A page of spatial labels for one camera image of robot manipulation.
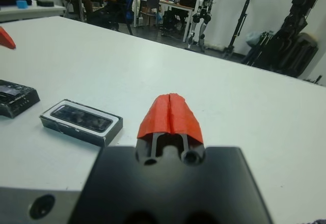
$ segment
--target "white wall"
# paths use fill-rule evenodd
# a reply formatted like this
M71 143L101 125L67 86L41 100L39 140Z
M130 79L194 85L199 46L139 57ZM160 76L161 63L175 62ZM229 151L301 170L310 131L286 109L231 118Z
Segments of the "white wall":
M228 46L246 0L215 0L212 21L206 29L206 43ZM235 42L235 51L246 54L246 34L251 31L277 31L288 15L292 0L251 0L248 17L240 37Z

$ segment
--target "floor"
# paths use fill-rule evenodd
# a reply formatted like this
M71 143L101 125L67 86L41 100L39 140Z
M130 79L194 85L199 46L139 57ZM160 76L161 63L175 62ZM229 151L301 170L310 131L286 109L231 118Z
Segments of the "floor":
M137 27L134 28L133 26L131 27L132 33L134 36L144 38L147 40L151 40L154 42L159 42L163 43L169 46L173 47L178 47L178 48L186 48L187 44L182 42L183 35L177 34L177 33L168 33L167 36L162 36L161 31L158 31L155 27L148 27L148 26L143 26L143 27ZM119 31L122 33L129 34L127 25L125 24L119 24ZM198 46L194 45L191 48L193 51L202 53L199 49ZM209 55L212 57L216 58L223 58L223 53L221 51L217 51L214 49L206 49L205 50L205 55ZM230 61L234 61L237 63L240 63L242 60L242 57L237 57L233 55L231 58L228 58Z

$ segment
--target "black electronic device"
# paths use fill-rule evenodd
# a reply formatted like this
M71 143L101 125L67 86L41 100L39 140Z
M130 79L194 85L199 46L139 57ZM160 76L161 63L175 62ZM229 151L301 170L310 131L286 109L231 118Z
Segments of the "black electronic device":
M53 1L39 1L37 0L37 6L41 7L54 7L55 3Z
M121 117L70 100L63 100L44 112L43 126L68 136L106 147L122 129Z
M271 224L241 150L180 154L186 138L161 133L136 149L103 149L69 223Z
M0 116L14 118L38 101L34 88L0 80Z

